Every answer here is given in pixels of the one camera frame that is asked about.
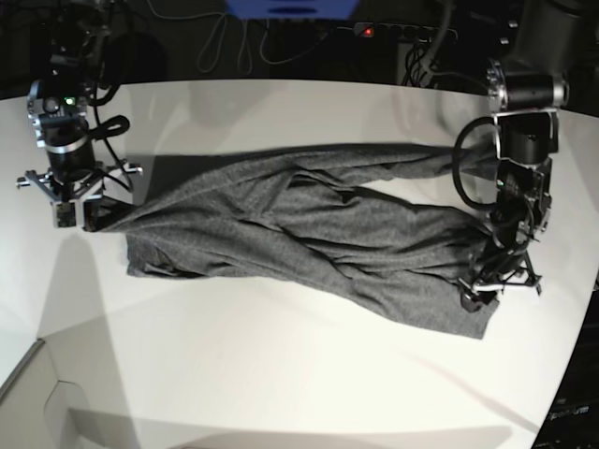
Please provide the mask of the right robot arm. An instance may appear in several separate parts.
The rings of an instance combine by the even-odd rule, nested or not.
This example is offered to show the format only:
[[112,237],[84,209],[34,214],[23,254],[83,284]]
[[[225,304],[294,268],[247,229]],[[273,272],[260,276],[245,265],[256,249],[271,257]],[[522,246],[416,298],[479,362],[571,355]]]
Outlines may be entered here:
[[368,187],[441,177],[451,168],[448,147],[339,143],[232,154],[141,205],[106,196],[105,180],[122,184],[138,170],[94,155],[95,141],[128,130],[125,116],[96,126],[85,118],[98,104],[92,72],[107,27],[93,6],[62,17],[66,52],[52,54],[51,71],[28,96],[50,167],[20,178],[49,198],[57,227],[124,234],[128,272],[137,277],[291,281],[404,322],[482,308],[466,281],[484,226],[461,210]]

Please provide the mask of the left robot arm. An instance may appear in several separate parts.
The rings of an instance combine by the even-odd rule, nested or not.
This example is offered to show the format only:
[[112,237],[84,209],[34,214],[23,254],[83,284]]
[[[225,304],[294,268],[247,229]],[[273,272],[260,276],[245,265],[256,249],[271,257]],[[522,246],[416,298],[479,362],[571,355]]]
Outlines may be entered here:
[[488,314],[548,221],[567,71],[598,25],[594,1],[530,1],[488,71],[493,107],[450,147],[335,144],[252,153],[141,205],[103,208],[132,276],[266,277],[387,319]]

